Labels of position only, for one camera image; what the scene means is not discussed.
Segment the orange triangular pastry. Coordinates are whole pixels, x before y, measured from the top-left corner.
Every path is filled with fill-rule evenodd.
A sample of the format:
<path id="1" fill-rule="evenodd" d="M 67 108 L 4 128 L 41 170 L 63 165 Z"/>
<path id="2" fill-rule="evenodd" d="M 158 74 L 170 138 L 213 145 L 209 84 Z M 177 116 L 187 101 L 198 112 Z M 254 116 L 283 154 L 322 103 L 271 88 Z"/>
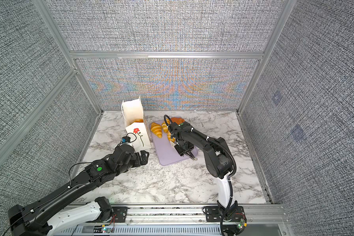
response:
<path id="1" fill-rule="evenodd" d="M 172 118 L 171 118 L 171 121 L 172 121 L 173 123 L 176 123 L 176 124 L 181 124 L 181 123 L 184 123 L 184 122 L 185 122 L 185 119 L 180 118 L 180 117 L 172 117 Z"/>

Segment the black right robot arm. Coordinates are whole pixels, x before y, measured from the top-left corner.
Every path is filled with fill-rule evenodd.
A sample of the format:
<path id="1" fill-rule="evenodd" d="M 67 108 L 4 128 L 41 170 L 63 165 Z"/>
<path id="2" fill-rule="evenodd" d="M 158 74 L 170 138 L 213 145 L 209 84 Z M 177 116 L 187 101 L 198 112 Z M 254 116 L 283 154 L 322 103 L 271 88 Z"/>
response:
<path id="1" fill-rule="evenodd" d="M 171 137 L 176 140 L 175 149 L 179 155 L 188 155 L 194 159 L 192 150 L 197 147 L 204 154 L 208 172 L 215 178 L 218 186 L 218 206 L 225 214 L 235 208 L 236 201 L 231 178 L 237 167 L 226 141 L 219 137 L 207 136 L 188 122 L 172 123 L 167 126 Z"/>

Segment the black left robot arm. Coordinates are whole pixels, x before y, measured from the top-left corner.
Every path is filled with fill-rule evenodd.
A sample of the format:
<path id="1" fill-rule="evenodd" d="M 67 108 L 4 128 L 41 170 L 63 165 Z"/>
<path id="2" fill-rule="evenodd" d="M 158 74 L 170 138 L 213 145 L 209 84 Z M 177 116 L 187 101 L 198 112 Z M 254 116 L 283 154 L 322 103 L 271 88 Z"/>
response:
<path id="1" fill-rule="evenodd" d="M 48 221 L 60 210 L 129 169 L 147 165 L 148 158 L 149 152 L 145 150 L 136 152 L 127 144 L 117 146 L 112 154 L 89 163 L 76 177 L 44 198 L 10 208 L 8 230 L 14 236 L 45 236 L 56 229 Z"/>

